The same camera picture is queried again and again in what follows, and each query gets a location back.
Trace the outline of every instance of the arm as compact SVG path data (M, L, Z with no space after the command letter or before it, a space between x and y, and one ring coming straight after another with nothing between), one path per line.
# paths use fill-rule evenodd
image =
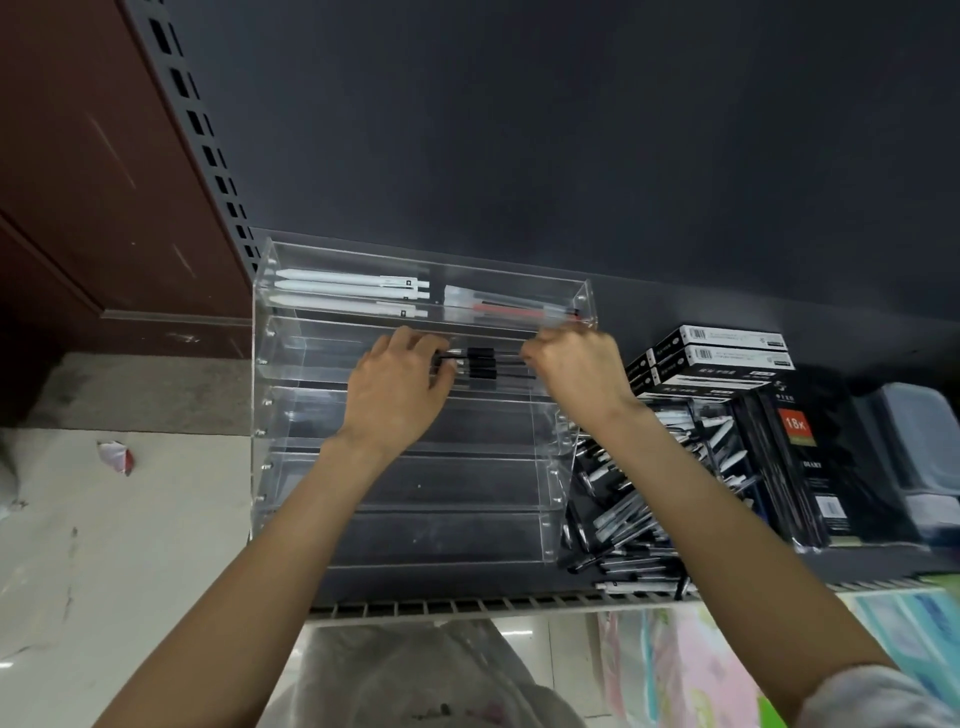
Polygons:
M896 668L790 547L634 397L610 336L548 329L523 355L634 482L733 651L788 723L831 675L857 665Z
M340 431L263 531L117 694L95 728L254 726L353 510L440 413L455 367L446 342L400 328L350 377Z

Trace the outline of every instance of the hand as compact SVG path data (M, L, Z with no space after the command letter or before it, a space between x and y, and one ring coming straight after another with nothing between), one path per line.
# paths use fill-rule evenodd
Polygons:
M409 327L381 336L360 357L347 384L347 411L338 436L374 450L383 465L392 462L437 419L453 386L457 367L445 359L431 382L435 352L445 339Z
M594 438L604 427L617 426L624 415L644 409L630 391L609 334L583 324L544 328L523 344L520 356L566 415Z

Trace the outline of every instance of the red label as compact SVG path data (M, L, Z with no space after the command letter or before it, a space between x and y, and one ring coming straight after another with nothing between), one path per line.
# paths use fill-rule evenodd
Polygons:
M794 445L803 445L807 448L816 448L817 441L813 439L813 432L810 431L810 424L806 421L806 415L799 409L778 409L780 420L783 422L783 429L786 430L786 436Z

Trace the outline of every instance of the forearm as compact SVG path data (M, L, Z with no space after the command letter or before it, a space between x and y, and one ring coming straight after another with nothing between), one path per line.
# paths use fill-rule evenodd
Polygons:
M384 467L342 437L160 643L96 728L253 726L337 540Z
M646 408L597 439L635 483L728 642L788 722L828 677L893 666L801 559Z

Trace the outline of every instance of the white sleeve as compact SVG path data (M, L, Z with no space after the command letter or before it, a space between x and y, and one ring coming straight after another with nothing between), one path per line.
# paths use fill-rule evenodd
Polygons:
M953 728L960 716L889 667L853 667L804 703L797 728Z

